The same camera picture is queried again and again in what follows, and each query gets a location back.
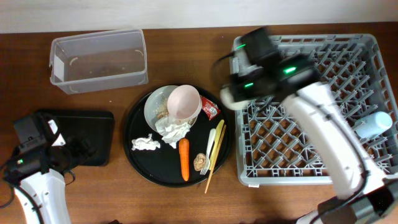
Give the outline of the clear plastic bin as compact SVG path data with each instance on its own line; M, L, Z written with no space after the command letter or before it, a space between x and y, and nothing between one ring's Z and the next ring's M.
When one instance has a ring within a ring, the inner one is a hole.
M141 29L56 38L50 49L51 84L68 95L149 82Z

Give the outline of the white napkin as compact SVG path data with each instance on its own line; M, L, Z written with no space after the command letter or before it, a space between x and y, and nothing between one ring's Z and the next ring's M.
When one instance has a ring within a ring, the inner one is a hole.
M179 121L170 116L164 116L155 123L156 131L162 140L172 148L177 148L179 140L190 131L191 125L187 121Z

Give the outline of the round black tray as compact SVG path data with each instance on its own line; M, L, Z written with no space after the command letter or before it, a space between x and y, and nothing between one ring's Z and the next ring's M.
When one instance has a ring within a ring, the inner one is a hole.
M217 171L228 158L234 141L234 128L231 126L228 110L221 101L211 92L197 87L199 94L217 104L221 110L220 114L209 120L204 112L198 115L190 132L186 138L189 140L189 162L190 176L187 181L183 180L180 167L180 154L177 148L161 140L161 135L156 133L146 122L144 118L144 105L150 96L150 93L143 96L130 110L124 124L123 144L125 155L135 170L145 179L166 187L188 187L206 180L209 174L201 175L193 168L194 158L199 153L206 151L209 132L217 124L224 120L226 131L223 142L217 157L214 171ZM148 137L160 143L160 147L154 151L151 150L132 150L132 140Z

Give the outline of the rice and food scraps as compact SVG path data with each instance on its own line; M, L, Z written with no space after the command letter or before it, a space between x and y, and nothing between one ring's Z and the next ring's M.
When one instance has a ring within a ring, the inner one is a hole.
M169 111L167 109L167 102L168 102L168 98L164 98L162 100L160 106L156 110L156 117L158 119L162 119L164 116L168 116L169 115Z

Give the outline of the red snack wrapper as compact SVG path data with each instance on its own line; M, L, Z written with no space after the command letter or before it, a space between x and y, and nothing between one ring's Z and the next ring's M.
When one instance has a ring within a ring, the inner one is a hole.
M221 112L221 110L218 108L218 105L205 98L204 96L200 97L202 103L201 108L206 113L208 119L212 120L213 118L217 117Z

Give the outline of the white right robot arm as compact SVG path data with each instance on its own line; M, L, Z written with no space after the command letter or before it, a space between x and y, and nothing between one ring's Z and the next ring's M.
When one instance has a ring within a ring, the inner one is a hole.
M372 35L262 27L227 59L220 97L236 113L242 184L333 184L299 223L374 223L396 208L397 105Z

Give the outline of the white plastic fork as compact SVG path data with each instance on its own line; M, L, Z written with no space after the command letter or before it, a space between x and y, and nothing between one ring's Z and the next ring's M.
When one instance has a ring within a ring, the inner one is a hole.
M215 141L215 135L216 135L216 129L211 129L209 133L209 138L208 138L208 144L206 148L206 161L205 161L205 166L202 168L200 174L205 175L208 171L208 168L210 166L210 153L213 147L213 143Z

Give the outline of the small white tissue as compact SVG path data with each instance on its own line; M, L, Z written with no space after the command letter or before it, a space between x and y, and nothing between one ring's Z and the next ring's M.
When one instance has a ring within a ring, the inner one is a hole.
M154 141L152 139L152 134L149 134L146 138L137 138L132 140L132 150L149 150L154 151L156 149L160 149L160 142Z

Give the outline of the light blue cup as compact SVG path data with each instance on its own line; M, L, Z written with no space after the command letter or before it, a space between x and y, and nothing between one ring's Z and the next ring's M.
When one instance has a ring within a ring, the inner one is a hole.
M355 132L360 138L375 138L392 126L392 118L383 111L367 115L355 122Z

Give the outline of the brown food lump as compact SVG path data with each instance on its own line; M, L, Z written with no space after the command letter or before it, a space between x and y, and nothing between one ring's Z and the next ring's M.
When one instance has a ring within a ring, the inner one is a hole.
M203 153L197 154L193 161L193 165L196 171L202 171L206 165L206 156Z

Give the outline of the wooden chopstick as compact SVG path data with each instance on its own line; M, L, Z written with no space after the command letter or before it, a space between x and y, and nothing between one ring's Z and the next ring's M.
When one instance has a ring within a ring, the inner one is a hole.
M220 147L221 147L222 142L223 142L225 130L226 130L226 125L224 124L224 126L223 126L223 128L222 128L222 130L221 130L221 135L220 135L218 144L217 144L217 148L216 148L216 152L215 152L215 157L214 157L214 159L213 159L213 164L212 164L212 166L211 166L211 171L210 171L209 177L208 177L208 179L207 179L206 188L205 188L205 194L206 194L207 191L208 191L208 188L209 188L209 185L210 185L210 182L211 182L211 178L212 178L212 176L213 176L213 172L214 172L214 169L215 169L215 165L216 165L216 161L217 161L218 154L219 154L219 151L220 151Z

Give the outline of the orange carrot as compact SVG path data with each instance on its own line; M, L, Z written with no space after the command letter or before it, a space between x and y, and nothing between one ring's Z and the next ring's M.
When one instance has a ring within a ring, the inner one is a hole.
M180 154L181 174L184 181L189 180L189 141L188 139L181 139L178 142L178 150Z

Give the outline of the grey dishwasher rack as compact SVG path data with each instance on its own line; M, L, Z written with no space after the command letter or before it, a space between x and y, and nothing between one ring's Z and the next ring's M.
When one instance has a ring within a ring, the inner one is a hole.
M273 35L283 57L304 54L333 95L326 111L338 127L358 135L355 122L383 111L392 126L375 138L357 138L360 170L397 177L397 103L375 36L371 34ZM235 113L236 160L240 183L330 184L327 168L301 124L274 97L250 101Z

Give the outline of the yellow plastic knife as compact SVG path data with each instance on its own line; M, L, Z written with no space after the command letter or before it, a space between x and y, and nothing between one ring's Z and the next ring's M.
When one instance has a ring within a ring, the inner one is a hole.
M223 126L224 126L224 120L222 119L218 123L218 125L216 127L215 141L214 141L213 149L212 149L211 154L210 154L210 168L209 168L209 170L212 169L213 164L214 164L216 149L218 147L218 143L219 143L219 140L220 140L220 137L221 137L221 131L223 129Z

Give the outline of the grey plate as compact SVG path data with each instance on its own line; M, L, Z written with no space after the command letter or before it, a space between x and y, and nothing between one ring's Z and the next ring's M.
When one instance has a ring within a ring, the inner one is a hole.
M166 85L156 89L152 92L146 102L144 103L144 117L151 129L156 133L155 123L159 120L156 117L156 110L160 106L164 98L169 98L170 94L176 89L178 85Z

